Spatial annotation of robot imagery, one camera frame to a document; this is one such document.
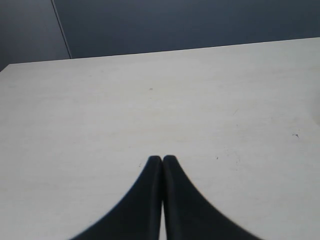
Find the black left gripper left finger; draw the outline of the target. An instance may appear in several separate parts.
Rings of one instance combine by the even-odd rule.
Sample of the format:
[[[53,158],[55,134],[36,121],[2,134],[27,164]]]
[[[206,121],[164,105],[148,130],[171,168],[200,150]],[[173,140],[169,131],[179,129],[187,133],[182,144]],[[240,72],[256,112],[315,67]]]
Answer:
[[[158,240],[163,200],[163,162],[150,156],[125,196],[74,240]]]

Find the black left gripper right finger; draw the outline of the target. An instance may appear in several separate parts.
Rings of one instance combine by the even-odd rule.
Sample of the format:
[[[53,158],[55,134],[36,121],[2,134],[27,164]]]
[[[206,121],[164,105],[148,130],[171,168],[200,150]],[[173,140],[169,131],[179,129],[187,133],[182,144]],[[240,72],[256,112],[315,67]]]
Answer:
[[[174,155],[163,158],[164,218],[168,240],[258,240],[211,205]]]

